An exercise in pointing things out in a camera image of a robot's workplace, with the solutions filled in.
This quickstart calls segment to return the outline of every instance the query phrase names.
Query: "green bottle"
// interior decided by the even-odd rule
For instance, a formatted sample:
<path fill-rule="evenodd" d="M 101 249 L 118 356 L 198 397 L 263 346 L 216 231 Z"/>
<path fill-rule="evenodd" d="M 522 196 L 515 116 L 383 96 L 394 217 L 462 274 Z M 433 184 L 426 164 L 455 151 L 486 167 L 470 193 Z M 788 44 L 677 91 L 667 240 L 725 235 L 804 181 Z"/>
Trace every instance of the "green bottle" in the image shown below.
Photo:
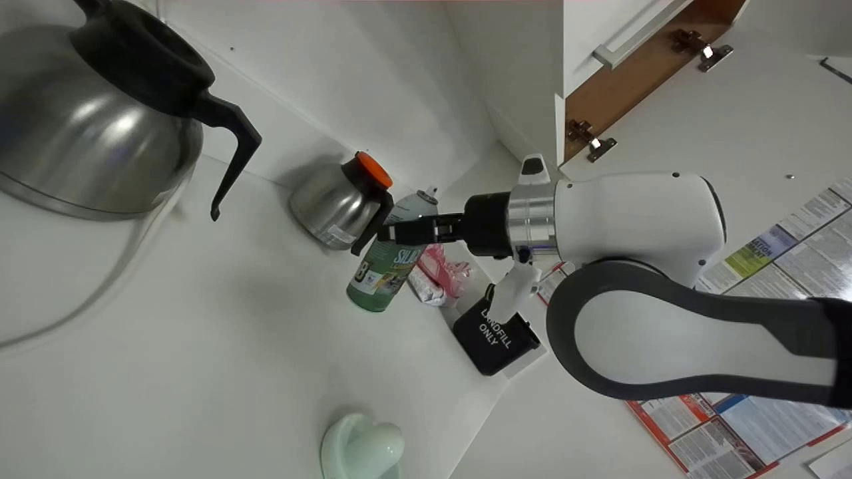
<path fill-rule="evenodd" d="M 415 220 L 422 215 L 437 215 L 437 200 L 426 191 L 403 196 L 387 223 Z M 367 312 L 383 312 L 405 285 L 410 268 L 422 260 L 423 249 L 423 244 L 375 240 L 351 276 L 347 294 Z"/>

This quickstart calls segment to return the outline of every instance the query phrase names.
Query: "cabinet handle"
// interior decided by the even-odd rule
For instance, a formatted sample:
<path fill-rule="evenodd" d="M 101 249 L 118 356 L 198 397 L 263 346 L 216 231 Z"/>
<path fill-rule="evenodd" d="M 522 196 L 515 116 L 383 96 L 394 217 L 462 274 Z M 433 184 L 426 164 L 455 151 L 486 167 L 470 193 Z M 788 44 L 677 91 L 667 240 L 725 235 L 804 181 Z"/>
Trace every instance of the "cabinet handle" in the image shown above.
<path fill-rule="evenodd" d="M 618 28 L 604 44 L 595 50 L 595 58 L 615 68 L 627 62 L 642 43 L 648 43 L 658 28 L 664 28 L 677 14 L 681 14 L 693 0 L 655 0 L 642 7 L 623 28 Z"/>

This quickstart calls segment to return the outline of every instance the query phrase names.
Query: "small metal kettle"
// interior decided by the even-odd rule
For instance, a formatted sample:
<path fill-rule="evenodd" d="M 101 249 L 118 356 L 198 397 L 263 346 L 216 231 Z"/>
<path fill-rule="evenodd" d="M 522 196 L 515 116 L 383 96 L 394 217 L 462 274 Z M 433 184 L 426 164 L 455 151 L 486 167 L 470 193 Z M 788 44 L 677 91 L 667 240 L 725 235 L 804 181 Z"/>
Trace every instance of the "small metal kettle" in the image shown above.
<path fill-rule="evenodd" d="M 291 213 L 326 247 L 359 256 L 394 211 L 391 184 L 371 153 L 357 151 L 347 164 L 314 169 L 293 191 Z"/>
<path fill-rule="evenodd" d="M 238 151 L 212 215 L 261 143 L 241 107 L 208 92 L 214 72 L 173 28 L 126 0 L 78 0 L 80 28 L 0 38 L 0 188 L 80 217 L 152 211 L 193 169 L 202 127 Z"/>

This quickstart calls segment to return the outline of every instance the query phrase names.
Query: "cable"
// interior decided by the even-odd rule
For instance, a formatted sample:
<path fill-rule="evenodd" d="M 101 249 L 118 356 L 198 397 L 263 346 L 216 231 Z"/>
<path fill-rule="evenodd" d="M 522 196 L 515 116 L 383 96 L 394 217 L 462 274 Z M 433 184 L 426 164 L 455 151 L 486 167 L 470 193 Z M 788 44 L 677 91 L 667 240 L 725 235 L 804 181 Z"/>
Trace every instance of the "cable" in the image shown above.
<path fill-rule="evenodd" d="M 0 352 L 31 342 L 36 338 L 42 338 L 69 321 L 76 321 L 78 317 L 97 312 L 98 306 L 105 306 L 133 274 L 136 262 L 150 253 L 152 240 L 160 235 L 166 217 L 176 211 L 176 204 L 181 203 L 184 191 L 186 191 L 190 176 L 180 184 L 180 188 L 160 203 L 133 231 L 128 247 L 122 249 L 122 256 L 118 258 L 118 262 L 113 265 L 113 272 L 105 276 L 105 282 L 78 306 L 73 308 L 68 317 L 58 317 L 56 321 L 37 326 L 32 332 L 25 332 L 20 338 L 12 340 L 0 340 Z"/>

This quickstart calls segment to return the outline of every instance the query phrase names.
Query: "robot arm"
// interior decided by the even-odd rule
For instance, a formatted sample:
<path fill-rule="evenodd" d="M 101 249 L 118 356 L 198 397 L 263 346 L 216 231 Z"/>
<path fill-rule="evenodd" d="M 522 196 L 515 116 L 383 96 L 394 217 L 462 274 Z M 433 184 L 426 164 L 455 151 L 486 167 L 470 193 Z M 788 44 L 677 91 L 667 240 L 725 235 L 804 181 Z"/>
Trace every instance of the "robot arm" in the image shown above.
<path fill-rule="evenodd" d="M 381 240 L 415 244 L 467 240 L 475 256 L 515 256 L 527 272 L 544 249 L 580 265 L 548 304 L 548 340 L 564 369 L 599 393 L 741 390 L 852 406 L 851 304 L 681 288 L 725 237 L 716 193 L 699 176 L 570 184 L 551 181 L 542 157 L 524 160 L 512 193 L 471 196 L 462 215 L 381 231 Z M 499 285 L 495 300 L 502 288 L 507 298 L 531 288 L 520 268 Z"/>

